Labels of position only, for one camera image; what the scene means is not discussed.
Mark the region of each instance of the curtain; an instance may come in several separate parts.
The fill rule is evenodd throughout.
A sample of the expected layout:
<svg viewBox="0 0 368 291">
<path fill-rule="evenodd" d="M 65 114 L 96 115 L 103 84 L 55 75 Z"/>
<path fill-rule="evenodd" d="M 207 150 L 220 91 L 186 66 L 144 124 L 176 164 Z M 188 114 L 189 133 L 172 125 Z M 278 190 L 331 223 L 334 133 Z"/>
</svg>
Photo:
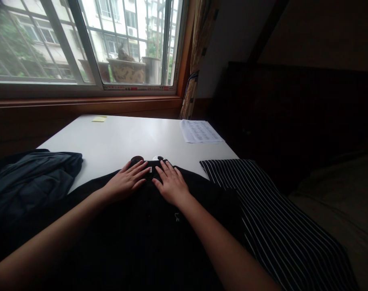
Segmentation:
<svg viewBox="0 0 368 291">
<path fill-rule="evenodd" d="M 211 33 L 219 12 L 219 0 L 197 0 L 193 23 L 193 44 L 191 55 L 190 77 L 185 89 L 180 119 L 191 119 L 195 104 L 197 78 L 200 64 L 207 51 Z"/>
</svg>

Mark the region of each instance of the white table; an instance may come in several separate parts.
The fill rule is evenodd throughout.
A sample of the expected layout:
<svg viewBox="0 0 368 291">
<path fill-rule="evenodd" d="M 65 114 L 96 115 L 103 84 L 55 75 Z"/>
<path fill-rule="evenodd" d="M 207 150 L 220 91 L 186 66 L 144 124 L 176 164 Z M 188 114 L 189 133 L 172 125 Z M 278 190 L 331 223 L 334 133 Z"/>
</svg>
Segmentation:
<svg viewBox="0 0 368 291">
<path fill-rule="evenodd" d="M 156 155 L 173 165 L 208 178 L 200 160 L 233 159 L 238 156 L 225 143 L 185 143 L 180 120 L 107 116 L 105 122 L 92 122 L 96 115 L 83 115 L 56 133 L 38 148 L 51 152 L 79 152 L 82 169 L 70 189 L 126 164 L 134 156 L 151 160 Z"/>
</svg>

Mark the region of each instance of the dark headboard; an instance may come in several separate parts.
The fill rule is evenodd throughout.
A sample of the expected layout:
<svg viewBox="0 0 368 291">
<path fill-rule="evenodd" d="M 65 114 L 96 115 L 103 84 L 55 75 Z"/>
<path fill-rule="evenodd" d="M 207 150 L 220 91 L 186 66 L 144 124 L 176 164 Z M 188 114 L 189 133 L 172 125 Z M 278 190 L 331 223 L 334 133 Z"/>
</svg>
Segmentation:
<svg viewBox="0 0 368 291">
<path fill-rule="evenodd" d="M 368 72 L 230 63 L 208 120 L 289 192 L 368 138 Z"/>
</svg>

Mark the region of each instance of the flower pot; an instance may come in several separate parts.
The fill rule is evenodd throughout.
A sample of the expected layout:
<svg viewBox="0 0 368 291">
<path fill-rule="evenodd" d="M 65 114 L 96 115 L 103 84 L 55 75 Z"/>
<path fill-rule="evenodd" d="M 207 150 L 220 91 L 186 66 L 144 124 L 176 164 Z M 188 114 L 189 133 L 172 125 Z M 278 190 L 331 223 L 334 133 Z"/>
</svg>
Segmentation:
<svg viewBox="0 0 368 291">
<path fill-rule="evenodd" d="M 151 85 L 161 84 L 161 60 L 153 57 L 142 57 L 142 62 L 146 64 L 145 83 Z"/>
<path fill-rule="evenodd" d="M 82 67 L 87 75 L 88 81 L 94 82 L 94 76 L 92 75 L 92 71 L 91 71 L 90 64 L 88 63 L 88 61 L 79 59 L 79 62 L 82 64 Z M 111 79 L 110 79 L 110 73 L 108 71 L 108 63 L 98 62 L 98 68 L 99 68 L 99 73 L 100 73 L 103 83 L 110 83 Z"/>
<path fill-rule="evenodd" d="M 110 63 L 111 73 L 115 82 L 118 83 L 138 83 L 145 81 L 145 63 L 121 61 L 107 58 Z"/>
</svg>

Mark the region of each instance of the yellow sticky note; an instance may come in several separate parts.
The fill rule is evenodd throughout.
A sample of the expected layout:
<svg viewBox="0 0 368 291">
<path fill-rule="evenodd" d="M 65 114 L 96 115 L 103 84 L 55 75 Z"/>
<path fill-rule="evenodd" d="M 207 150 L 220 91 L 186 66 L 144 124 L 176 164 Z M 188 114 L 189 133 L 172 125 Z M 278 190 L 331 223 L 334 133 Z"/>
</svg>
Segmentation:
<svg viewBox="0 0 368 291">
<path fill-rule="evenodd" d="M 107 116 L 96 116 L 94 119 L 92 119 L 92 122 L 105 122 Z"/>
</svg>

